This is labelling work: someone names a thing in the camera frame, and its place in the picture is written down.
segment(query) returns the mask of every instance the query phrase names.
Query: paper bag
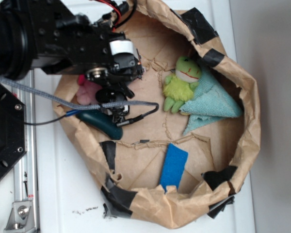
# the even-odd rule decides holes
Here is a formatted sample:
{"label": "paper bag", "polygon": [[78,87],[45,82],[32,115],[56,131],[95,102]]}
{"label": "paper bag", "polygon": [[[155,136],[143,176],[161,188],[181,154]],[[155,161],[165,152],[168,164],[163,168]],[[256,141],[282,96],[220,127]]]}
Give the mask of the paper bag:
{"label": "paper bag", "polygon": [[[215,216],[238,193],[260,149],[260,105],[257,83],[226,56],[218,34],[196,9],[178,14],[160,0],[139,0],[124,31],[138,48],[146,72],[129,88],[134,100],[164,102],[162,84],[181,55],[197,54],[239,103],[244,115],[225,119],[182,135],[188,116],[162,108],[123,128],[120,141],[109,138],[76,117],[61,121],[63,129],[93,176],[107,214],[182,227],[209,213]],[[63,76],[56,96],[75,101],[76,76]],[[68,109],[54,103],[62,116]],[[138,116],[147,109],[131,107]],[[159,185],[169,143],[189,153],[179,185]]]}

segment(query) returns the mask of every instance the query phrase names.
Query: pink object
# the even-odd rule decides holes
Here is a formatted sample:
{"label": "pink object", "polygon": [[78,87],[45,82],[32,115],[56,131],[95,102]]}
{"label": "pink object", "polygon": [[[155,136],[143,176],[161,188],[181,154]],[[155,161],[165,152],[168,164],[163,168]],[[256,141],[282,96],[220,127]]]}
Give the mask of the pink object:
{"label": "pink object", "polygon": [[77,101],[80,105],[99,103],[96,100],[96,93],[102,89],[100,85],[86,80],[84,75],[79,76],[78,84],[80,85],[80,88],[76,95]]}

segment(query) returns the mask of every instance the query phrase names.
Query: green stuffed frog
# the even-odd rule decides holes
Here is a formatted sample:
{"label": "green stuffed frog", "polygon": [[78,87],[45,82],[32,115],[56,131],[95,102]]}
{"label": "green stuffed frog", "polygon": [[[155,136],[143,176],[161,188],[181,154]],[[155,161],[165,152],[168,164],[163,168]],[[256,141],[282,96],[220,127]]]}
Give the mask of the green stuffed frog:
{"label": "green stuffed frog", "polygon": [[176,73],[165,78],[164,111],[167,112],[171,109],[172,113],[177,113],[185,102],[192,99],[201,76],[202,70],[194,60],[186,56],[179,57],[176,63]]}

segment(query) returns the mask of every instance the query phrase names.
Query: microfiber cloth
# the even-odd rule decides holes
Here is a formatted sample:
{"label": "microfiber cloth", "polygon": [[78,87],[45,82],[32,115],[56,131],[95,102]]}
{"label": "microfiber cloth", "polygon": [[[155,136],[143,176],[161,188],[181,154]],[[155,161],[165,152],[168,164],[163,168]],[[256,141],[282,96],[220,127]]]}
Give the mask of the microfiber cloth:
{"label": "microfiber cloth", "polygon": [[182,113],[190,114],[183,134],[227,117],[240,117],[243,114],[241,108],[215,79],[207,66],[201,60],[197,63],[202,69],[199,86],[194,91],[193,99],[180,108]]}
{"label": "microfiber cloth", "polygon": [[178,189],[188,155],[188,152],[169,144],[160,180],[165,191],[168,185],[175,185]]}

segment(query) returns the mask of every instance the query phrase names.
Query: green handle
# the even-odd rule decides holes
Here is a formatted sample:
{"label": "green handle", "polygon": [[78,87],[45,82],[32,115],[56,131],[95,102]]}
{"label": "green handle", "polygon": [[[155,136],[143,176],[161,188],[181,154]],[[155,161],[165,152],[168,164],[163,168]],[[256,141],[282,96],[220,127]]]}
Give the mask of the green handle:
{"label": "green handle", "polygon": [[118,128],[110,116],[98,110],[82,111],[76,117],[102,131],[112,140],[120,140],[123,136],[122,128]]}

